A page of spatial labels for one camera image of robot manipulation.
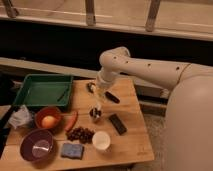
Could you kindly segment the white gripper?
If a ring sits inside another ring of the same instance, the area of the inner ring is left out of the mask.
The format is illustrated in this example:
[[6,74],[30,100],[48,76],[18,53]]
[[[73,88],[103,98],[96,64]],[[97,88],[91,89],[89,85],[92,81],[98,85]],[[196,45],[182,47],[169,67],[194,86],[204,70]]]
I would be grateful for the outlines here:
[[[92,91],[95,96],[95,98],[98,98],[98,93],[104,93],[106,92],[110,87],[113,86],[116,80],[116,73],[115,72],[108,72],[101,70],[97,73],[96,77],[96,87],[92,86]],[[99,101],[101,103],[105,103],[105,95],[99,94]]]

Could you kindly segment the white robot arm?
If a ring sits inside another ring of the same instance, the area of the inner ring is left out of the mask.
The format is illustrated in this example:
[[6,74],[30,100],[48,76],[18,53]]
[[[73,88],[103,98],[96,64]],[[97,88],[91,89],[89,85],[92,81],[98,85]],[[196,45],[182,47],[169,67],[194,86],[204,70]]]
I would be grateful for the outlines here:
[[136,59],[125,47],[103,52],[99,62],[99,97],[120,73],[171,91],[166,109],[164,171],[213,171],[213,67]]

